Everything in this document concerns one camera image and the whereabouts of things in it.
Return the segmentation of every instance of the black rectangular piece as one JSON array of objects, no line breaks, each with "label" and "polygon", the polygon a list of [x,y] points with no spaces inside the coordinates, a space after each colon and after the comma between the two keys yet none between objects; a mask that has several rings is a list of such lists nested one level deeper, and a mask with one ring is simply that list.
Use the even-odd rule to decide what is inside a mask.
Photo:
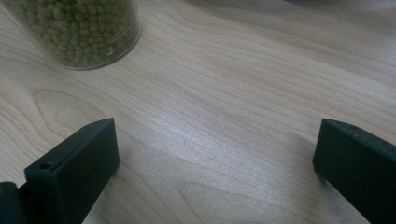
[{"label": "black rectangular piece", "polygon": [[313,163],[371,223],[396,223],[396,146],[358,127],[324,119]]},{"label": "black rectangular piece", "polygon": [[114,119],[81,128],[25,169],[29,220],[82,223],[119,163]]}]

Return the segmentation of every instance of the transparent glass container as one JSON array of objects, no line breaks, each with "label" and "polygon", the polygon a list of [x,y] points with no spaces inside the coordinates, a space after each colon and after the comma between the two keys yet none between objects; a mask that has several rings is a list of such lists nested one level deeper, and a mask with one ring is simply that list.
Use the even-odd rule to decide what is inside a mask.
[{"label": "transparent glass container", "polygon": [[112,63],[136,44],[134,0],[0,0],[5,13],[53,62],[71,69]]}]

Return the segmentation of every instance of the green pea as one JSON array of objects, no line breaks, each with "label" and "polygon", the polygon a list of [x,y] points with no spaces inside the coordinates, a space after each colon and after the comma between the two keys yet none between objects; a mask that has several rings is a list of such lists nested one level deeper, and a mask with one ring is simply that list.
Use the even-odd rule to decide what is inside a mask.
[{"label": "green pea", "polygon": [[81,14],[87,14],[87,8],[82,4],[76,5],[76,10]]},{"label": "green pea", "polygon": [[79,29],[79,33],[81,35],[89,35],[91,32],[90,29]]},{"label": "green pea", "polygon": [[47,41],[52,41],[52,35],[49,35],[47,33],[44,34],[43,38]]},{"label": "green pea", "polygon": [[61,38],[57,35],[52,36],[52,42],[55,44],[59,44],[61,42]]},{"label": "green pea", "polygon": [[63,41],[69,41],[72,38],[71,35],[67,35],[67,34],[61,34],[61,39]]},{"label": "green pea", "polygon": [[44,17],[51,17],[52,16],[52,11],[46,7],[39,7],[37,9],[37,13],[41,16]]},{"label": "green pea", "polygon": [[64,19],[64,11],[63,10],[61,10],[60,8],[55,8],[54,10],[53,10],[53,17],[56,19],[56,20],[63,20]]},{"label": "green pea", "polygon": [[103,32],[105,29],[106,29],[106,24],[103,23],[103,22],[100,22],[99,23],[99,30]]},{"label": "green pea", "polygon": [[77,31],[78,28],[79,28],[78,23],[76,23],[75,21],[72,21],[70,24],[70,30]]},{"label": "green pea", "polygon": [[90,31],[97,31],[99,30],[99,24],[97,22],[91,22]]},{"label": "green pea", "polygon": [[106,21],[106,16],[100,15],[99,16],[99,22],[105,22]]},{"label": "green pea", "polygon": [[96,2],[96,0],[79,0],[80,3],[88,5],[88,4],[93,4]]},{"label": "green pea", "polygon": [[81,50],[78,50],[75,52],[75,57],[78,59],[82,58],[82,55],[83,55],[83,52]]},{"label": "green pea", "polygon": [[62,44],[58,45],[58,50],[60,50],[61,52],[66,52],[67,51],[66,47],[64,45],[62,45]]},{"label": "green pea", "polygon": [[102,6],[97,5],[96,6],[96,11],[98,12],[98,14],[102,14],[102,13],[105,12],[105,9]]},{"label": "green pea", "polygon": [[66,15],[64,16],[68,21],[73,21],[75,19],[75,15],[71,14],[71,13],[66,13]]},{"label": "green pea", "polygon": [[64,3],[62,3],[62,2],[56,2],[55,6],[57,8],[64,9]]},{"label": "green pea", "polygon": [[90,16],[88,18],[89,21],[99,21],[99,17],[98,16]]},{"label": "green pea", "polygon": [[40,20],[40,21],[44,21],[44,22],[47,22],[47,21],[49,21],[50,20],[50,18],[49,17],[45,17],[45,16],[43,16],[43,15],[37,15],[37,18]]},{"label": "green pea", "polygon": [[88,21],[84,21],[79,24],[79,28],[82,28],[82,29],[89,28],[89,27],[90,27],[90,23]]},{"label": "green pea", "polygon": [[105,6],[105,13],[109,14],[110,12],[111,12],[111,5],[108,4],[108,5]]},{"label": "green pea", "polygon": [[44,29],[44,27],[39,26],[39,25],[33,25],[33,26],[32,26],[32,29],[33,29],[35,32],[38,32],[38,33],[40,33],[40,34],[43,34],[43,33],[46,32],[46,29]]},{"label": "green pea", "polygon": [[57,29],[53,29],[53,28],[49,28],[47,29],[47,33],[49,33],[50,35],[60,35],[61,32]]},{"label": "green pea", "polygon": [[118,11],[119,11],[119,9],[116,6],[111,7],[111,14],[117,15]]},{"label": "green pea", "polygon": [[48,43],[47,48],[50,49],[50,50],[55,50],[56,49],[56,44]]},{"label": "green pea", "polygon": [[84,21],[84,16],[81,13],[76,13],[75,19],[77,22],[83,22]]},{"label": "green pea", "polygon": [[102,36],[102,32],[100,32],[100,31],[91,32],[91,37],[93,37],[93,38],[98,38],[101,36]]},{"label": "green pea", "polygon": [[38,17],[34,12],[28,11],[26,13],[27,19],[29,20],[30,23],[35,23],[38,21]]},{"label": "green pea", "polygon": [[109,32],[104,32],[104,33],[103,33],[103,37],[104,37],[105,39],[110,39],[110,38],[113,37],[113,35],[112,35],[111,33],[109,33]]},{"label": "green pea", "polygon": [[80,41],[79,45],[82,46],[83,48],[88,46],[88,43],[86,41]]},{"label": "green pea", "polygon": [[93,16],[96,15],[96,5],[88,5],[88,12]]},{"label": "green pea", "polygon": [[68,20],[56,21],[56,25],[61,28],[67,28],[70,25],[70,21]]}]

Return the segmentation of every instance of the wooden table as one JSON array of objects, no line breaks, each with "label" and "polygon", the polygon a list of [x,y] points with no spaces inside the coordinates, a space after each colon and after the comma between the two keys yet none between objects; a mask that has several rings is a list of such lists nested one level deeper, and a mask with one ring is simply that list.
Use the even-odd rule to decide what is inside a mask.
[{"label": "wooden table", "polygon": [[138,0],[110,66],[54,67],[0,14],[0,180],[115,118],[84,223],[367,223],[313,171],[322,118],[396,143],[394,0]]}]

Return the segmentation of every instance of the table surface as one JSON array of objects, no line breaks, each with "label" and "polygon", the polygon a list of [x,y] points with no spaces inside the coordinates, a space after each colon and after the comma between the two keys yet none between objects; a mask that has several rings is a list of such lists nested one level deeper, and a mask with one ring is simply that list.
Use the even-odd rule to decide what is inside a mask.
[{"label": "table surface", "polygon": [[313,171],[322,118],[396,143],[394,0],[138,0],[143,33],[91,71],[0,14],[0,180],[115,118],[120,169],[84,223],[367,223]]}]

